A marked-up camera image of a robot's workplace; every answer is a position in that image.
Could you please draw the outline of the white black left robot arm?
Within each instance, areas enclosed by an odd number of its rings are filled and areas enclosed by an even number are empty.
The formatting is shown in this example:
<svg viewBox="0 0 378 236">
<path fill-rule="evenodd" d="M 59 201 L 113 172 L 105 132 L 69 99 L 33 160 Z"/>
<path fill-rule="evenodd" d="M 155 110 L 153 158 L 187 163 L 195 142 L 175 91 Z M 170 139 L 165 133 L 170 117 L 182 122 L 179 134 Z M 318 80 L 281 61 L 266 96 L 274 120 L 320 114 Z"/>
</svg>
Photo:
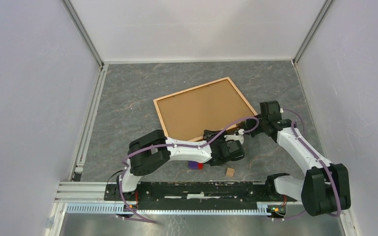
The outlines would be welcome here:
<svg viewBox="0 0 378 236">
<path fill-rule="evenodd" d="M 141 177 L 149 175 L 169 161 L 189 161 L 210 166 L 221 166 L 244 158 L 244 131 L 234 133 L 204 131 L 204 141 L 190 142 L 167 137 L 155 130 L 129 144 L 124 168 L 116 173 L 116 194 L 130 200 Z"/>
</svg>

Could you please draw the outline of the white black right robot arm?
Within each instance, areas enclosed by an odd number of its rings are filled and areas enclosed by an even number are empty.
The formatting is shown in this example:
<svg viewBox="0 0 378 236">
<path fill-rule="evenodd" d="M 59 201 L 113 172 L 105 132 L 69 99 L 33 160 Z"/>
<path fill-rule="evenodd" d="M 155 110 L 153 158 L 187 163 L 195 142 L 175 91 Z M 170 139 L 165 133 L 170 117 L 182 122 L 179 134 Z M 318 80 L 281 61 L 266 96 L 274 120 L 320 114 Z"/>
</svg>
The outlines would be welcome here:
<svg viewBox="0 0 378 236">
<path fill-rule="evenodd" d="M 240 123 L 251 137 L 264 133 L 272 138 L 305 175 L 303 180 L 287 173 L 268 176 L 265 196 L 271 201 L 283 195 L 298 200 L 311 216 L 339 217 L 351 206 L 348 169 L 320 154 L 301 134 L 296 123 L 284 119 L 282 113 L 278 101 L 266 101 L 260 103 L 260 114 Z"/>
</svg>

